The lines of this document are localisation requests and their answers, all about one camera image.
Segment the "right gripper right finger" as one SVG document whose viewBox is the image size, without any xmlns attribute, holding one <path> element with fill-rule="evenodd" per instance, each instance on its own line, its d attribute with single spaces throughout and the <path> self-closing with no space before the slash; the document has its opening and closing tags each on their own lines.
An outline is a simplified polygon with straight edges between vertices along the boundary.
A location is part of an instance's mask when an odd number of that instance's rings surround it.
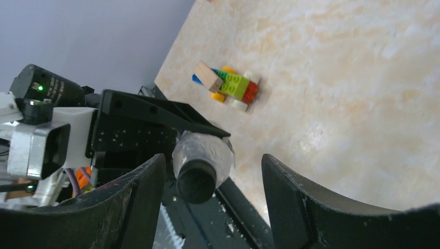
<svg viewBox="0 0 440 249">
<path fill-rule="evenodd" d="M 356 201 L 270 154 L 262 176 L 276 248 L 439 248 L 439 204 L 396 211 Z"/>
</svg>

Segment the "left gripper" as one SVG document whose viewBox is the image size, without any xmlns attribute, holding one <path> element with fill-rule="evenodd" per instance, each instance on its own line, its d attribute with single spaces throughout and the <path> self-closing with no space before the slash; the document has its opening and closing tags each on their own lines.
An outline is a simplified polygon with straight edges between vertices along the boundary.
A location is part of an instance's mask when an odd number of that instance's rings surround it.
<svg viewBox="0 0 440 249">
<path fill-rule="evenodd" d="M 170 173 L 176 131 L 152 124 L 220 138 L 230 136 L 186 103 L 105 89 L 101 110 L 93 107 L 53 110 L 53 121 L 71 126 L 62 167 L 69 175 L 92 167 L 96 156 L 98 169 L 133 170 L 155 154 L 164 154 Z"/>
</svg>

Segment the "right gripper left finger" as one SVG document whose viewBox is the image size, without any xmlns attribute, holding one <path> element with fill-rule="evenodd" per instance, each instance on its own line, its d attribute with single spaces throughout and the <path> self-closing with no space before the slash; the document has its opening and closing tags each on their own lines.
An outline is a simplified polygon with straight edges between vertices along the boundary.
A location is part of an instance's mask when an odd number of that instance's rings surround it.
<svg viewBox="0 0 440 249">
<path fill-rule="evenodd" d="M 1 210 L 1 248 L 152 248 L 166 177 L 157 154 L 95 190 L 26 210 Z"/>
</svg>

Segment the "small clear bottle black cap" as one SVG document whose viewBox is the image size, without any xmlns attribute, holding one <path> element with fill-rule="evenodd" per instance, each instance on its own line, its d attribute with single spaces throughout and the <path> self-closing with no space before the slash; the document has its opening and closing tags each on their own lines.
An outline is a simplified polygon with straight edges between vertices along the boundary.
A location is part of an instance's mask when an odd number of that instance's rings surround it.
<svg viewBox="0 0 440 249">
<path fill-rule="evenodd" d="M 228 137 L 223 139 L 190 131 L 177 136 L 172 153 L 173 171 L 177 177 L 186 163 L 201 160 L 208 163 L 216 172 L 215 187 L 219 187 L 236 167 L 236 157 Z"/>
</svg>

